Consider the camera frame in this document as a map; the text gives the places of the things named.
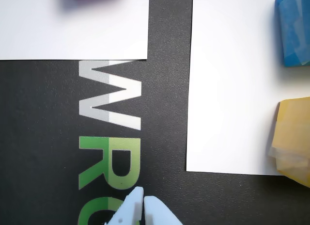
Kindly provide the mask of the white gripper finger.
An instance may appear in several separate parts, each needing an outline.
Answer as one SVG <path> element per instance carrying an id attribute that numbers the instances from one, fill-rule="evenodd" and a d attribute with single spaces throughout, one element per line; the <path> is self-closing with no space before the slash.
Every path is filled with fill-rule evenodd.
<path id="1" fill-rule="evenodd" d="M 173 212 L 157 197 L 144 197 L 144 217 L 146 225 L 182 225 Z"/>
<path id="2" fill-rule="evenodd" d="M 143 207 L 143 194 L 142 187 L 135 187 L 130 194 L 128 194 L 115 212 L 113 217 L 106 225 L 135 225 L 142 218 Z"/>

